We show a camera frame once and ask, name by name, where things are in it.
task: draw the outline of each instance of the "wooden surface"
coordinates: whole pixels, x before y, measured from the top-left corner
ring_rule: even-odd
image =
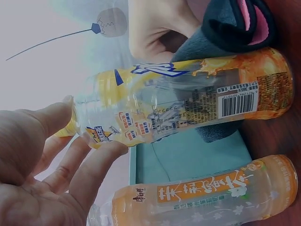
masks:
[[[287,154],[299,176],[299,194],[283,213],[246,226],[301,225],[301,0],[265,0],[275,16],[280,39],[275,46],[287,58],[295,79],[295,99],[283,116],[269,121],[245,121],[241,134],[253,159]]]

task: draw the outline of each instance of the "fingernail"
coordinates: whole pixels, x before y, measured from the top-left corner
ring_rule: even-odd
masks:
[[[62,102],[66,103],[66,104],[71,104],[72,100],[73,100],[73,96],[68,95],[68,96],[65,96],[65,98],[62,100]]]

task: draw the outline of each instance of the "barcode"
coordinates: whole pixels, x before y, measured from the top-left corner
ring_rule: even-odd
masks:
[[[258,93],[248,92],[219,97],[219,118],[255,112],[257,110]]]

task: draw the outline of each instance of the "balloon drawing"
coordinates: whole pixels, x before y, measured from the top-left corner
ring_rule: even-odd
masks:
[[[47,40],[45,42],[42,42],[35,46],[27,48],[15,55],[11,56],[10,58],[8,58],[6,60],[10,60],[32,48],[46,44],[47,42],[54,41],[54,40],[64,38],[67,36],[75,35],[75,34],[82,33],[82,32],[88,32],[88,31],[93,31],[95,34],[101,34],[102,36],[107,37],[107,38],[113,38],[113,37],[118,37],[118,36],[124,35],[127,31],[126,15],[119,8],[106,9],[99,13],[99,15],[97,17],[97,22],[92,23],[92,26],[90,29],[79,31],[79,32],[74,32],[71,34],[67,34],[67,35],[63,35],[60,37],[56,37],[56,38]]]

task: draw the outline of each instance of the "white flower graphic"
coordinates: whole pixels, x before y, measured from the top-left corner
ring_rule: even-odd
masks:
[[[279,193],[278,193],[278,192],[275,192],[275,191],[271,191],[271,192],[270,192],[270,195],[269,195],[269,197],[270,197],[272,200],[278,198],[278,196],[279,196]]]
[[[213,216],[214,219],[219,219],[219,218],[222,218],[222,215],[220,213],[215,213],[215,215]]]
[[[231,192],[232,197],[240,197],[246,194],[246,187],[235,187],[232,189],[229,189],[228,191]]]
[[[162,222],[161,226],[170,226],[170,222],[168,220],[165,220]]]
[[[195,213],[191,217],[193,218],[193,222],[201,222],[202,220],[204,220],[203,215],[201,215],[200,213]]]
[[[233,212],[235,212],[235,215],[240,215],[241,212],[243,211],[244,206],[240,205],[240,206],[236,206],[236,210],[233,210]]]

